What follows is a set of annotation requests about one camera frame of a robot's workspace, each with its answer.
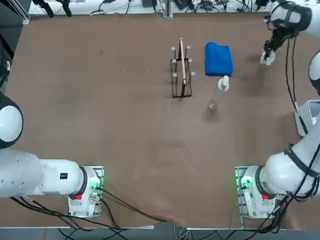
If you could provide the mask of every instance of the white bottle cap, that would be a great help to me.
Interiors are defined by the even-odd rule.
[[[221,91],[226,92],[229,89],[229,77],[224,76],[218,82],[218,87]]]

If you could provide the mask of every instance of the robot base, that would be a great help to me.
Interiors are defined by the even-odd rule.
[[[241,198],[243,194],[239,202],[240,213],[252,219],[266,219],[275,209],[276,198],[268,199],[259,192],[256,183],[257,169],[258,166],[249,166],[243,175],[238,176],[238,192],[240,193],[238,196]]]
[[[103,166],[82,166],[87,174],[87,184],[82,195],[76,196],[76,199],[68,197],[69,215],[79,218],[93,218],[101,216],[102,191],[94,187],[103,187],[104,167]]]

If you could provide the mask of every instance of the table surface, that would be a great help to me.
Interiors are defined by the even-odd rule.
[[[104,187],[150,215],[192,228],[229,228],[237,165],[264,164],[296,143],[282,47],[259,64],[271,32],[263,14],[74,16],[35,19],[23,27],[7,94],[24,116],[15,145],[43,159],[105,166]],[[190,45],[192,97],[172,99],[171,46]],[[218,77],[205,76],[207,42],[229,45],[234,74],[217,112],[207,110]],[[308,64],[319,40],[299,36],[299,104],[316,99]],[[67,212],[65,196],[36,198]],[[319,229],[320,199],[293,203],[286,229]],[[154,224],[110,200],[127,227]],[[65,226],[52,216],[1,199],[2,227]],[[95,219],[110,223],[107,211]],[[247,228],[259,221],[245,220]],[[240,228],[236,208],[233,228]]]

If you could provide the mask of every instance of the blue cloth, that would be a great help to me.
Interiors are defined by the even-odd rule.
[[[209,76],[230,76],[234,71],[229,46],[214,42],[205,45],[205,74]]]

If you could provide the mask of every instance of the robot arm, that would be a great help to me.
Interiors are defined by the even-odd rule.
[[[39,159],[10,148],[22,134],[20,108],[0,92],[0,198],[68,195],[69,214],[91,218],[98,208],[101,180],[89,166],[64,159]]]
[[[320,4],[311,1],[302,4],[292,1],[281,2],[266,17],[265,23],[271,23],[275,28],[272,30],[272,37],[265,41],[260,63],[271,65],[276,58],[277,49],[287,39],[293,38],[299,33],[320,38]],[[320,95],[319,52],[311,59],[308,75],[312,86]]]
[[[272,38],[264,45],[261,63],[271,64],[276,51],[298,33],[320,37],[320,4],[298,5],[294,2],[278,4],[267,19],[274,25]],[[320,53],[311,60],[308,71],[312,85],[320,95]],[[241,180],[243,195],[250,218],[267,218],[275,209],[276,195],[295,193],[305,174],[308,174],[296,196],[306,197],[310,192],[319,196],[320,154],[308,167],[320,144],[320,114],[309,133],[296,145],[288,145],[280,153],[268,158],[264,166],[250,166]]]

